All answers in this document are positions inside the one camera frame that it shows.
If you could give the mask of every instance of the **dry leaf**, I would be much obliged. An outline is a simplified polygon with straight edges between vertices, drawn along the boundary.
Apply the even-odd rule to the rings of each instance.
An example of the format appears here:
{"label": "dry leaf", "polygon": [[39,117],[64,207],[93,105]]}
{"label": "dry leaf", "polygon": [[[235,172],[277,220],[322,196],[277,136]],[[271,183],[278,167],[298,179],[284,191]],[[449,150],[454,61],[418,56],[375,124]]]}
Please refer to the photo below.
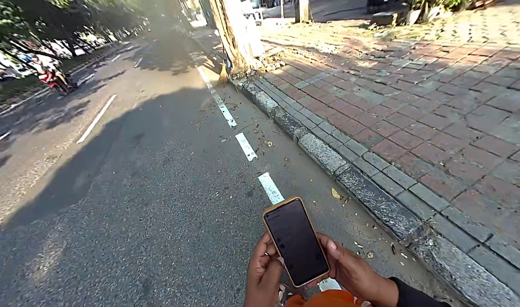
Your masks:
{"label": "dry leaf", "polygon": [[332,188],[332,196],[334,196],[334,198],[337,198],[337,199],[343,198],[343,197],[341,197],[341,195],[338,194],[338,192],[336,190],[334,190],[334,188]]}

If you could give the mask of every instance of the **orange phone case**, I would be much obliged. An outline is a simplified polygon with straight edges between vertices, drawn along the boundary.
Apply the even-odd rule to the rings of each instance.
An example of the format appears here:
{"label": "orange phone case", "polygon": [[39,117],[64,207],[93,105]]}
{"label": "orange phone case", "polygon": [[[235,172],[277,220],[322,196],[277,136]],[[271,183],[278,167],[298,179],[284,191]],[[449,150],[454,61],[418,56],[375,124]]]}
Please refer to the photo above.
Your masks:
{"label": "orange phone case", "polygon": [[[291,197],[291,198],[287,198],[287,199],[283,200],[282,202],[277,203],[277,204],[275,204],[275,205],[273,205],[273,206],[271,206],[271,207],[265,209],[265,210],[264,210],[264,213],[262,213],[262,220],[263,220],[263,222],[264,222],[264,227],[265,227],[265,229],[268,231],[269,236],[271,237],[271,240],[272,240],[273,242],[275,242],[275,240],[273,239],[273,234],[272,234],[271,231],[269,230],[269,228],[268,228],[268,224],[265,222],[265,218],[264,218],[264,216],[265,216],[267,213],[272,212],[273,210],[275,210],[275,209],[279,208],[280,206],[283,206],[283,205],[285,205],[285,204],[291,202],[291,201],[294,200],[294,199],[298,199],[298,200],[300,200],[301,206],[304,208],[305,215],[307,216],[307,221],[309,222],[309,225],[311,226],[311,229],[313,229],[313,233],[315,234],[315,238],[317,239],[317,242],[318,242],[319,246],[321,247],[321,251],[322,251],[322,253],[323,253],[323,257],[325,258],[326,266],[328,267],[328,270],[327,270],[326,272],[324,272],[324,273],[322,273],[322,274],[320,274],[320,275],[318,275],[318,276],[315,276],[315,277],[312,278],[311,280],[308,280],[307,282],[302,283],[301,285],[297,285],[297,284],[294,282],[294,280],[292,280],[292,276],[291,276],[291,274],[288,272],[287,264],[285,263],[285,264],[284,264],[284,269],[287,270],[288,277],[290,277],[291,282],[292,282],[292,284],[294,285],[294,287],[298,288],[298,287],[302,287],[303,285],[306,285],[306,284],[308,284],[309,282],[314,281],[314,280],[316,280],[317,278],[319,278],[319,277],[321,277],[321,276],[327,274],[327,273],[330,271],[330,264],[328,263],[328,260],[327,260],[327,258],[326,258],[325,250],[322,248],[321,243],[319,242],[319,239],[317,238],[317,232],[316,232],[315,229],[313,228],[313,224],[311,224],[311,220],[309,219],[309,214],[307,213],[307,210],[305,210],[304,202],[303,202],[302,199],[301,199],[300,197],[298,197],[298,196],[293,196],[293,197]],[[277,249],[277,253],[278,253],[279,255],[281,255],[281,252],[279,252],[279,248],[277,247],[277,244],[274,244],[274,245],[275,245],[275,248]]]}

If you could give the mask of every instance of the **sidewalk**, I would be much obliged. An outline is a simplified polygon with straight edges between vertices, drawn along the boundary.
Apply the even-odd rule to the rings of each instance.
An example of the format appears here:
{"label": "sidewalk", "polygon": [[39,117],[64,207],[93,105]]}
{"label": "sidewalk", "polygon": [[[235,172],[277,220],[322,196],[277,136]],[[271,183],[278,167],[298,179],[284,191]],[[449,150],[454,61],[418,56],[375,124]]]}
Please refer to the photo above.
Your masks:
{"label": "sidewalk", "polygon": [[384,43],[362,21],[263,29],[267,45],[288,49],[287,66],[257,85],[520,296],[516,11],[467,11],[444,25],[461,28],[479,14],[478,40],[455,32]]}

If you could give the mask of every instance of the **broom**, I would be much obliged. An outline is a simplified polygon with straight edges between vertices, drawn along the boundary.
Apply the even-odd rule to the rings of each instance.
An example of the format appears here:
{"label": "broom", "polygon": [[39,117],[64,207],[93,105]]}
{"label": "broom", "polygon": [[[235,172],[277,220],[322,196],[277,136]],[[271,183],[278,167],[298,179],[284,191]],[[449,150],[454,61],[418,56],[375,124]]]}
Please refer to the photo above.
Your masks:
{"label": "broom", "polygon": [[229,81],[229,74],[226,72],[226,64],[222,63],[222,70],[220,71],[220,77],[219,82],[216,84],[216,86],[225,86],[228,84]]}

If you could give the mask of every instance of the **asphalt road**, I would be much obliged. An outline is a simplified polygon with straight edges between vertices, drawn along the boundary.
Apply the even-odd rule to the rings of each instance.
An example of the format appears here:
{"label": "asphalt road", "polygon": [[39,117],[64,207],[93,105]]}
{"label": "asphalt road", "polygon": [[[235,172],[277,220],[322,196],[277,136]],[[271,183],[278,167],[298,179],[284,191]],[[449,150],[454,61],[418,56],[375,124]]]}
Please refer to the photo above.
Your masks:
{"label": "asphalt road", "polygon": [[0,142],[0,306],[242,304],[271,205],[265,172],[284,197],[304,199],[318,231],[372,252],[379,273],[448,294],[412,255],[393,255],[360,204],[335,199],[334,181],[259,109],[217,88],[229,127],[196,66],[217,75],[193,44],[168,35],[133,45],[71,96],[0,118],[0,135],[12,132]]}

